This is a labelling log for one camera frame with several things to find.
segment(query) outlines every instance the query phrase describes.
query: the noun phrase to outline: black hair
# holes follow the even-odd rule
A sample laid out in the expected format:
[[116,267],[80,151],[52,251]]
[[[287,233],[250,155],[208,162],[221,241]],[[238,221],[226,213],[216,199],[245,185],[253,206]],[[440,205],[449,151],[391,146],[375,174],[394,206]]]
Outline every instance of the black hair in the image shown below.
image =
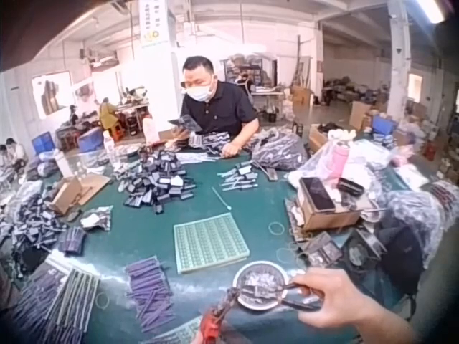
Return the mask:
[[197,67],[203,66],[209,73],[214,72],[214,65],[210,62],[210,59],[204,56],[190,56],[184,63],[183,70],[195,70]]

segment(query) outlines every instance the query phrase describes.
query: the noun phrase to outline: ceiling light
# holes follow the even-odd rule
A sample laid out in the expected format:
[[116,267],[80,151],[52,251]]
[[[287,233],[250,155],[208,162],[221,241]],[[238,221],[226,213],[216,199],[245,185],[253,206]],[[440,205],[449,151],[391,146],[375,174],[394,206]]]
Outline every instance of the ceiling light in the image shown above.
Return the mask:
[[429,18],[432,24],[438,24],[445,20],[445,17],[435,0],[417,0],[417,3],[421,6],[425,15]]

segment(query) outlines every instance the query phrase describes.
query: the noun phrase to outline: green work table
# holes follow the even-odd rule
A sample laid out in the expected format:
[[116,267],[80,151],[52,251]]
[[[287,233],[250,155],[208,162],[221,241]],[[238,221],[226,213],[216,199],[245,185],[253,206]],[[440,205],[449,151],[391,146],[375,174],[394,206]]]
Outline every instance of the green work table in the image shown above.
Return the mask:
[[[110,299],[105,309],[93,308],[85,343],[137,343],[178,327],[216,305],[231,286],[238,269],[248,262],[268,260],[279,264],[289,274],[304,268],[299,267],[295,259],[282,263],[276,257],[276,250],[288,248],[292,242],[283,200],[286,196],[293,196],[295,190],[284,178],[269,182],[260,172],[258,188],[220,191],[221,178],[217,173],[228,171],[243,160],[246,158],[187,165],[188,176],[197,184],[194,198],[167,203],[160,215],[149,207],[132,209],[124,206],[127,195],[118,193],[117,184],[106,186],[84,207],[83,210],[114,205],[111,231],[89,233],[83,256],[69,258],[76,267],[99,274],[98,292],[106,293]],[[250,249],[250,256],[243,262],[179,275],[174,251],[174,225],[228,212],[212,192],[212,186],[232,207],[232,215]],[[283,235],[275,236],[268,231],[268,225],[274,221],[284,225]],[[153,255],[166,268],[174,294],[172,310],[176,319],[156,333],[143,334],[136,319],[135,303],[125,296],[129,289],[123,268]],[[398,301],[399,293],[387,278],[378,278],[382,280],[384,304],[391,308]],[[366,279],[366,290],[371,290],[374,284],[371,274]],[[100,303],[105,304],[104,297],[100,298]],[[356,334],[352,328],[319,330],[306,326],[298,321],[296,311],[286,307],[253,313],[236,306],[226,320],[253,343],[342,343]]]

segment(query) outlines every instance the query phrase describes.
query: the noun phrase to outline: hand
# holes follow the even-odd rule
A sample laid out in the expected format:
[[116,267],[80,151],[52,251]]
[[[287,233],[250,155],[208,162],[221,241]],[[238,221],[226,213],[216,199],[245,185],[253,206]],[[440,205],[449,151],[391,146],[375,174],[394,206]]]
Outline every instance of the hand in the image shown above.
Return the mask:
[[222,156],[223,158],[231,158],[232,156],[236,156],[240,150],[241,147],[238,144],[230,142],[223,146]]
[[189,138],[189,131],[183,127],[175,126],[172,129],[172,135],[177,140],[186,140],[187,138]]
[[301,322],[317,328],[357,325],[378,306],[354,286],[344,270],[311,267],[305,274],[295,276],[293,282],[323,293],[320,310],[298,313]]
[[191,341],[190,344],[203,344],[204,343],[204,338],[202,337],[201,330],[198,330],[196,332],[196,335],[194,336],[194,339]]

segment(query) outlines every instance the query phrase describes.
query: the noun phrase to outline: pink bottle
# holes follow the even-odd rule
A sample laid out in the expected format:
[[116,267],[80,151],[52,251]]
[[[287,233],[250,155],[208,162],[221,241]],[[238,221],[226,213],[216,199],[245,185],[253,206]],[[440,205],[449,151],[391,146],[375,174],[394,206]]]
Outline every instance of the pink bottle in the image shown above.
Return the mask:
[[331,158],[328,161],[328,169],[331,171],[329,178],[340,178],[343,174],[344,165],[349,157],[349,146],[347,143],[337,142],[331,149]]

